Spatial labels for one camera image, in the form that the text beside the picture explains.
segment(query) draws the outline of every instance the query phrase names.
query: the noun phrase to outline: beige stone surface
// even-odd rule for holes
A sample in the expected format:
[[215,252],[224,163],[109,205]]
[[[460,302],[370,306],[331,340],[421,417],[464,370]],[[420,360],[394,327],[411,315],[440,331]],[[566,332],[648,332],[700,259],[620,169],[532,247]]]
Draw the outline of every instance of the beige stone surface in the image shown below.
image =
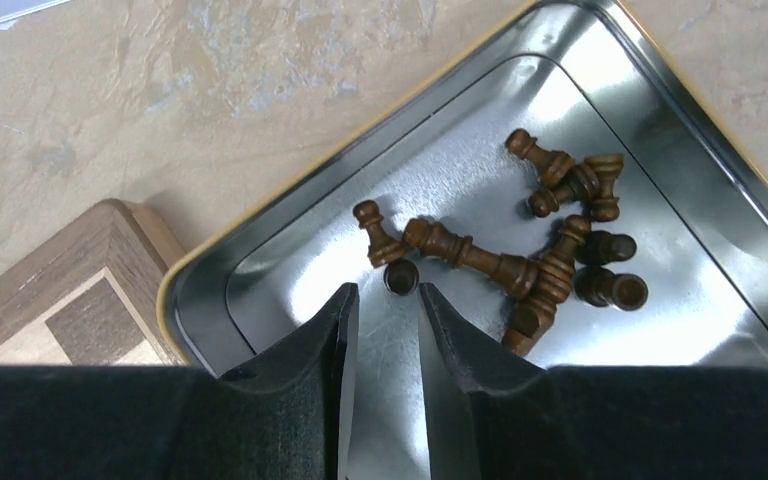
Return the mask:
[[[0,30],[0,273],[99,199],[185,248],[519,0],[73,0]],[[768,172],[768,0],[632,0]]]

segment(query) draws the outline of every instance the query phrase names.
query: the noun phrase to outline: dark brown square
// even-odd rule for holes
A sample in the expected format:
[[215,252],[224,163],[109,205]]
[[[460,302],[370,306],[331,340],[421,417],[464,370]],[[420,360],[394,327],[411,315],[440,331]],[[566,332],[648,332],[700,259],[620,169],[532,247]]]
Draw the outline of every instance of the dark brown square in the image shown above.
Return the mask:
[[75,365],[107,365],[144,337],[106,278],[46,320]]

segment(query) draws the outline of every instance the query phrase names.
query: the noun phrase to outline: wooden chessboard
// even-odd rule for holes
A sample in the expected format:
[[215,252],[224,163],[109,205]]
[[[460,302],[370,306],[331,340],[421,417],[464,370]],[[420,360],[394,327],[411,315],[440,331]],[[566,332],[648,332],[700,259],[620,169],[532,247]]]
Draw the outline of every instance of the wooden chessboard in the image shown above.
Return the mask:
[[0,364],[175,364],[155,320],[184,254],[146,206],[104,200],[0,276]]

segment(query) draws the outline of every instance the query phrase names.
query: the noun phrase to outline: silver tray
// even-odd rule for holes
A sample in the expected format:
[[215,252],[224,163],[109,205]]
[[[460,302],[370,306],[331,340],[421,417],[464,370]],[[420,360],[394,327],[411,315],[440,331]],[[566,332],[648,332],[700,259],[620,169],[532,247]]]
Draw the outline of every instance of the silver tray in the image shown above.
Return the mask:
[[[349,477],[428,478],[414,297],[388,293],[351,215],[373,198],[395,232],[442,220],[488,250],[532,255],[570,205],[530,217],[534,172],[505,153],[524,127],[576,158],[621,152],[622,215],[634,236],[611,268],[649,284],[633,313],[571,298],[529,353],[566,364],[768,367],[768,185],[607,0],[525,8],[404,105],[329,155],[167,275],[158,317],[191,363],[214,374],[310,318],[343,282],[360,286]],[[510,309],[480,274],[410,257],[475,325],[500,338]]]

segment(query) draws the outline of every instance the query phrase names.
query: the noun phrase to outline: pawn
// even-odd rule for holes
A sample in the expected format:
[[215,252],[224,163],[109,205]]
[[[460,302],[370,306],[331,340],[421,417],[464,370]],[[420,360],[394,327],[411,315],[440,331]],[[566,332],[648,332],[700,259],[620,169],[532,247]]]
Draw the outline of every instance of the pawn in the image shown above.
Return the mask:
[[575,274],[575,251],[590,233],[590,221],[570,215],[558,230],[560,238],[537,263],[540,272],[531,293],[511,313],[502,344],[517,355],[528,353],[555,321],[557,306],[569,298]]
[[384,217],[378,210],[378,204],[372,200],[364,200],[352,210],[352,214],[358,219],[360,228],[366,230],[369,235],[369,262],[378,268],[396,259],[402,258],[407,253],[402,242],[391,237],[381,225]]
[[471,267],[501,285],[514,299],[525,297],[537,278],[533,262],[518,255],[490,253],[472,244],[472,237],[458,236],[442,223],[412,218],[405,227],[402,240],[419,249],[423,257],[440,257],[455,268]]
[[531,211],[537,217],[557,212],[561,205],[573,201],[588,201],[599,193],[599,177],[586,163],[580,163],[570,170],[564,180],[555,188],[544,188],[528,199]]
[[633,311],[646,303],[649,287],[637,275],[587,267],[575,282],[575,294],[597,307],[614,305],[620,310]]
[[596,177],[599,191],[590,201],[590,217],[596,222],[612,222],[620,216],[620,199],[614,196],[614,183],[622,173],[625,161],[621,153],[596,155],[584,159]]
[[537,138],[517,128],[505,141],[505,148],[521,160],[530,161],[537,169],[540,183],[552,188],[561,183],[564,175],[575,165],[575,159],[566,152],[547,151],[537,145]]
[[591,232],[578,249],[578,259],[585,265],[606,265],[624,262],[637,253],[637,242],[625,234],[613,234],[604,230]]

